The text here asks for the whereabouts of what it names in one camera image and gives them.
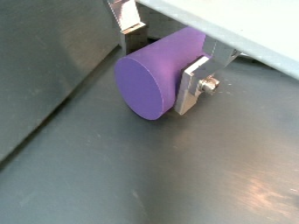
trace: gray surface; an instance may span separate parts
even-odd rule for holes
[[[102,1],[0,0],[0,161],[118,44]]]
[[[171,33],[178,32],[184,24],[178,22],[175,19],[167,17],[159,11],[152,10],[140,3],[136,4],[142,21],[148,25],[148,37],[160,39],[168,36]]]
[[[116,57],[3,169],[1,223],[298,223],[298,81],[238,60],[212,97],[148,122]]]

